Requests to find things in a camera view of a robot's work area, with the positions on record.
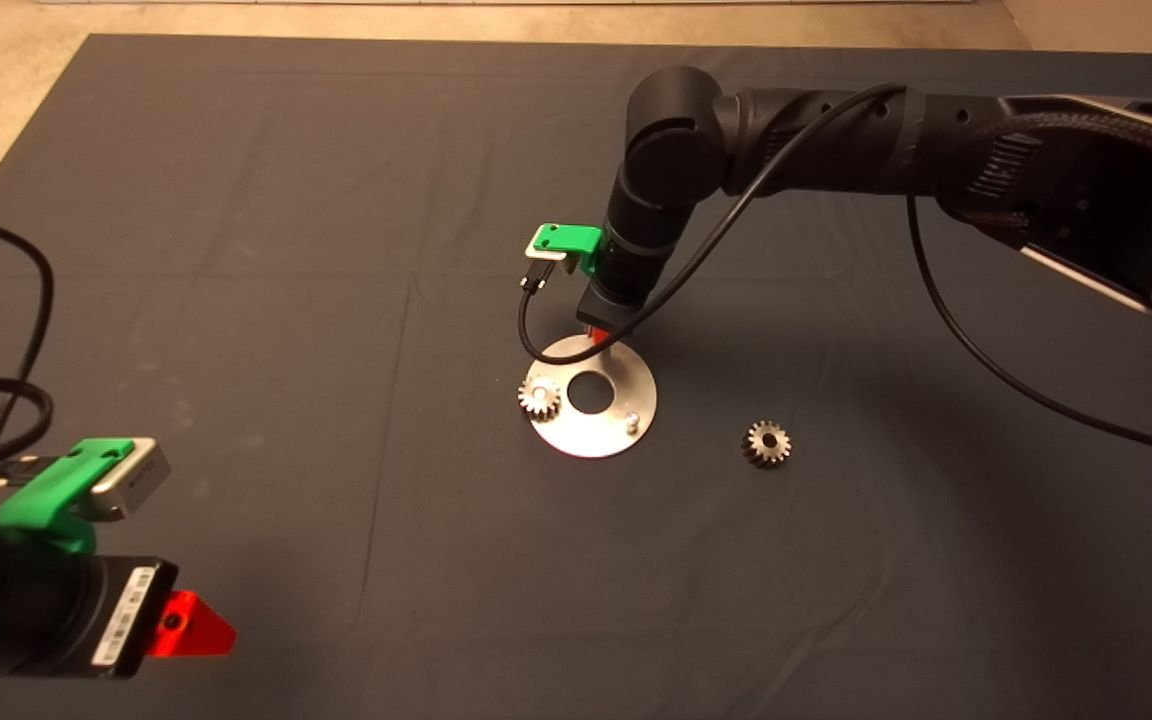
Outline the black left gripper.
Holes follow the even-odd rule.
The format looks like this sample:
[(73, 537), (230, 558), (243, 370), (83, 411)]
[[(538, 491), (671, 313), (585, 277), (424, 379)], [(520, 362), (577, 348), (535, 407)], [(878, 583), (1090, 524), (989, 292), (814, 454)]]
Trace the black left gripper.
[(146, 657), (229, 655), (237, 630), (192, 591), (173, 591), (179, 566), (160, 558), (92, 558), (90, 591), (70, 647), (79, 679), (132, 679)]

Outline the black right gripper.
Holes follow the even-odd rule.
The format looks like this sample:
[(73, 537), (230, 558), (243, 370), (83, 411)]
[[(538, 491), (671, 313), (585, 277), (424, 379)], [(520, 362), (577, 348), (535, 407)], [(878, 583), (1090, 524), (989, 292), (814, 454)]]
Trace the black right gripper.
[(617, 293), (600, 283), (588, 283), (576, 304), (576, 319), (590, 327), (590, 341), (594, 346), (607, 346), (611, 334), (628, 336), (646, 323), (652, 291), (650, 287), (634, 287), (630, 291)]

